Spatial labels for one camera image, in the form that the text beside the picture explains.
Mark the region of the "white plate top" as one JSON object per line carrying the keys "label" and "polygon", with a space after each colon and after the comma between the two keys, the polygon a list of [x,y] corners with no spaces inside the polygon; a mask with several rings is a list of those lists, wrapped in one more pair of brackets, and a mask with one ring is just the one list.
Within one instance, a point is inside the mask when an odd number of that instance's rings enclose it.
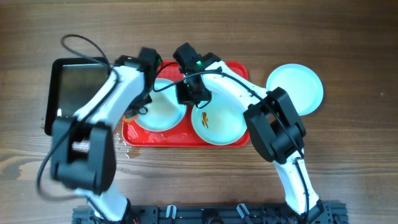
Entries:
{"label": "white plate top", "polygon": [[177,101],[175,85],[160,92],[151,91],[152,102],[145,105],[148,112],[140,114],[136,123],[153,132],[166,131],[181,122],[185,116],[187,106]]}

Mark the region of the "white plate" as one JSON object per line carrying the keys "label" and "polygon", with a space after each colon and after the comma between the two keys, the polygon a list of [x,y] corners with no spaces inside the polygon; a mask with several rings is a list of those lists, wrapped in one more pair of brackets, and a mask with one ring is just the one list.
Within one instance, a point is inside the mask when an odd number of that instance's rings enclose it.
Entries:
{"label": "white plate", "polygon": [[166,131],[181,122],[185,116],[187,106],[177,101],[175,85],[160,92],[151,91],[152,102],[145,105],[148,112],[140,114],[136,123],[153,132]]}
{"label": "white plate", "polygon": [[191,121],[202,140],[217,146],[236,142],[247,130],[239,108],[216,93],[212,94],[211,101],[204,108],[193,107]]}
{"label": "white plate", "polygon": [[297,63],[277,67],[266,82],[268,90],[281,87],[288,94],[299,116],[314,112],[324,97],[323,84],[310,68]]}

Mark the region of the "green orange sponge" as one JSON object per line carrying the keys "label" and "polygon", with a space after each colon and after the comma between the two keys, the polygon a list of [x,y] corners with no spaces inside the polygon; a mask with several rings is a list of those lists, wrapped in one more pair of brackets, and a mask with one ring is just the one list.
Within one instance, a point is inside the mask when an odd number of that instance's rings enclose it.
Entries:
{"label": "green orange sponge", "polygon": [[130,122],[130,121],[134,121],[135,119],[137,119],[138,114],[136,113],[125,113],[123,116],[123,120],[125,122]]}

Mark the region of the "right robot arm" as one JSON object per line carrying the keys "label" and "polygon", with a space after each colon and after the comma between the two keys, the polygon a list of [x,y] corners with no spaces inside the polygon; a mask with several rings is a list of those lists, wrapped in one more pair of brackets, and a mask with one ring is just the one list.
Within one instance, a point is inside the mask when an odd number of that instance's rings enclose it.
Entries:
{"label": "right robot arm", "polygon": [[178,47],[173,58],[184,75],[177,83],[178,103],[200,108],[217,93],[237,106],[255,150],[274,164],[286,204],[302,223],[314,222],[323,205],[305,167],[306,130],[288,93],[281,87],[269,91],[250,83],[215,54],[200,55],[189,43]]}

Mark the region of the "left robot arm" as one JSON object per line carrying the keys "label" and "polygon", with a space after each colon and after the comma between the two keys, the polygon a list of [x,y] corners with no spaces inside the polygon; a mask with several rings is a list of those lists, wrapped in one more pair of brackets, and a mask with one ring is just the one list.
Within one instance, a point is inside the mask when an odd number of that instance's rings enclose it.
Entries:
{"label": "left robot arm", "polygon": [[146,47],[137,57],[120,56],[97,94],[71,118],[57,118],[52,125],[51,178],[85,197],[102,222],[137,222],[130,201],[113,182],[113,131],[123,115],[134,116],[152,101],[160,61],[156,50]]}

